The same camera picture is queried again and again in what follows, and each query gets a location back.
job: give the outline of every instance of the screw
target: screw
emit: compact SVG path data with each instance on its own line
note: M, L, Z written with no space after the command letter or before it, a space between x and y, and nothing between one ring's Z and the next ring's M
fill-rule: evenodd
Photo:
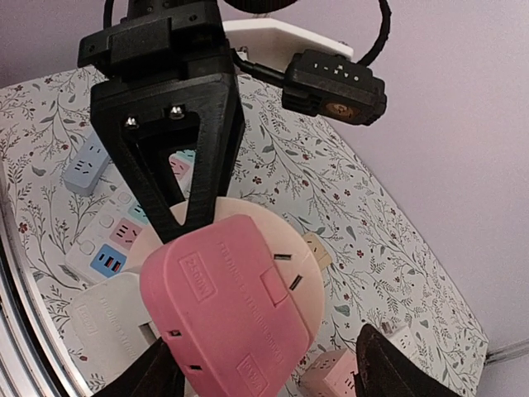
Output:
M127 118L125 122L125 128L129 130L135 130L139 127L138 121L134 117Z
M181 106L173 106L171 110L169 110L169 118L171 120L181 120L185 116L185 113L183 112L183 108Z

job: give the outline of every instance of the purple wall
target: purple wall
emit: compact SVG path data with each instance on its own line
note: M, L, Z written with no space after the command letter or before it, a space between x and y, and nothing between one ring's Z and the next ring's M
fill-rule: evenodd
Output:
M529 2L389 2L393 31L374 64L388 112L369 129L339 131L422 232L492 346L526 339ZM73 68L79 38L101 26L103 0L19 4L0 2L0 86ZM125 7L117 1L116 14ZM380 21L376 0L301 0L275 17L346 41L358 57ZM494 380L501 395L524 395L523 373L487 370L482 396L500 395L487 392Z

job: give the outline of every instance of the black cable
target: black cable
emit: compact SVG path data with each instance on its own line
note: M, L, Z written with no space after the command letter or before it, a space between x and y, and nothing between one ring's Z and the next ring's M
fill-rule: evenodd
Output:
M243 60L234 49L231 49L231 58L233 59L233 63L241 70L241 72L247 73L260 81L264 81L265 83L275 85L276 87L283 87L284 73L278 72L277 70L269 68L268 66L254 64L248 60Z
M373 44L373 47L367 54L365 54L361 60L357 62L358 65L369 66L382 52L382 49L386 45L386 41L389 38L389 28L391 25L391 10L387 0L379 0L380 11L382 12L382 23L380 24L379 37Z
M112 26L112 9L114 8L114 0L105 0L105 8L102 14L102 28L107 29Z

